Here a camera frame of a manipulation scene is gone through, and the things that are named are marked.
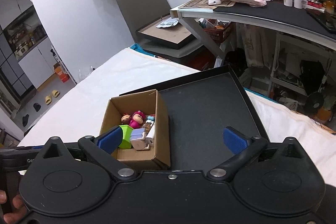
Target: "pink toy figure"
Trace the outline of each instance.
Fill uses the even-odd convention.
[[[141,127],[143,120],[146,118],[146,115],[143,114],[140,110],[136,111],[132,115],[131,122],[129,123],[129,126],[133,129],[138,129]]]

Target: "blue gripper pad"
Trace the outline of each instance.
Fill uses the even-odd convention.
[[[251,139],[232,127],[226,127],[223,132],[225,145],[233,154],[239,154],[251,144]]]
[[[97,146],[106,153],[112,154],[123,140],[123,130],[121,127],[114,127],[110,131],[96,138]]]

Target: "bed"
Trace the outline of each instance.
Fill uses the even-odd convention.
[[[126,48],[65,94],[23,138],[20,146],[42,145],[50,137],[76,142],[98,136],[110,98],[195,73],[183,65]],[[336,136],[309,117],[246,91],[271,142],[293,136],[305,148],[326,183],[336,186]]]

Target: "kitchen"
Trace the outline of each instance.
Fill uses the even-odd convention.
[[[0,108],[26,131],[56,101],[53,90],[60,91],[60,98],[75,84],[31,0],[0,0],[0,27]],[[48,106],[46,96],[53,101]]]

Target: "shoe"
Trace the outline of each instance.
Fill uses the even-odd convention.
[[[58,90],[53,90],[51,94],[56,98],[60,92]]]
[[[34,109],[36,110],[36,112],[38,112],[38,111],[41,109],[41,105],[38,104],[38,103],[35,103],[35,104],[33,105],[33,107],[34,107]]]
[[[28,124],[28,118],[29,118],[29,114],[27,114],[26,116],[22,117],[22,125],[23,125],[23,127],[25,127]]]
[[[53,99],[51,98],[50,95],[48,95],[47,97],[45,97],[45,103],[46,103],[47,105],[49,105],[49,104],[51,103],[52,100],[53,100]]]

